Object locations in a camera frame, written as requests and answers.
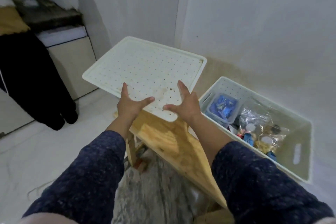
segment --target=person's left hand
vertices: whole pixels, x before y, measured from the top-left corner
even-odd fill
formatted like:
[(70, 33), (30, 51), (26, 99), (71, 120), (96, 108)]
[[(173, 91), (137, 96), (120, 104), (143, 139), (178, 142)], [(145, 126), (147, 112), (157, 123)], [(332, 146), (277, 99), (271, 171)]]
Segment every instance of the person's left hand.
[(127, 84), (123, 83), (123, 89), (121, 90), (121, 98), (117, 104), (118, 117), (122, 118), (125, 122), (132, 122), (139, 115), (140, 111), (148, 106), (150, 103), (154, 102), (154, 97), (145, 98), (141, 101), (133, 101), (128, 96)]

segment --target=white drawstring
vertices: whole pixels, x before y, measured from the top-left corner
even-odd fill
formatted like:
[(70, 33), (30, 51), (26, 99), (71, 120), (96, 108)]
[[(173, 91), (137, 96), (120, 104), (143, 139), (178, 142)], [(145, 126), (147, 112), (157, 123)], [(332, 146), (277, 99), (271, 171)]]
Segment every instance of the white drawstring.
[(7, 89), (7, 87), (6, 87), (5, 80), (4, 80), (3, 77), (2, 77), (1, 69), (0, 69), (0, 76), (1, 76), (2, 83), (3, 83), (3, 85), (5, 86), (5, 90), (6, 90), (6, 92), (7, 92), (7, 95), (9, 95), (8, 89)]

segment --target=perforated lid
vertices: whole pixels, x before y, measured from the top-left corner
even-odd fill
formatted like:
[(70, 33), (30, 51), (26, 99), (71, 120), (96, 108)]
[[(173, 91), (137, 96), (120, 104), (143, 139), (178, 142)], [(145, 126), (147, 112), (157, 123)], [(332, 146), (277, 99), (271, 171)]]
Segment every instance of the perforated lid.
[(206, 62), (202, 56), (128, 36), (85, 71), (83, 79), (117, 97), (125, 82), (131, 99), (155, 97), (145, 111), (174, 121), (177, 115), (162, 107), (181, 103), (178, 80), (192, 91)]

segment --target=dark blue sleeve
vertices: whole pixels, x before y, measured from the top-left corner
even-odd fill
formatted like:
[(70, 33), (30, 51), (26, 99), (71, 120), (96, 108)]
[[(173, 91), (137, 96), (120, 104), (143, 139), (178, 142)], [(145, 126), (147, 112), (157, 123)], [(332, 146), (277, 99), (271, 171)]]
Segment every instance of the dark blue sleeve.
[(333, 217), (317, 200), (275, 164), (239, 142), (230, 142), (216, 155), (212, 175), (236, 223), (314, 223)]
[(79, 152), (23, 217), (56, 213), (79, 224), (110, 224), (115, 192), (124, 175), (125, 150), (122, 136), (104, 131)]

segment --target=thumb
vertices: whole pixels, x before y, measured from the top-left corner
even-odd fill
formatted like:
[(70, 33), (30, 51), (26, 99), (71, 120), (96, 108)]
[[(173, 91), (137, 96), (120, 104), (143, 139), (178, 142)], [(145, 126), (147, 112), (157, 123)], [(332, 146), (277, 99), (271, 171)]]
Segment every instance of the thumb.
[(163, 106), (163, 110), (177, 113), (178, 107), (179, 107), (178, 105), (168, 104)]
[(155, 100), (154, 97), (149, 97), (149, 98), (145, 98), (145, 99), (141, 100), (140, 101), (141, 109), (148, 106), (150, 103), (154, 102), (154, 100)]

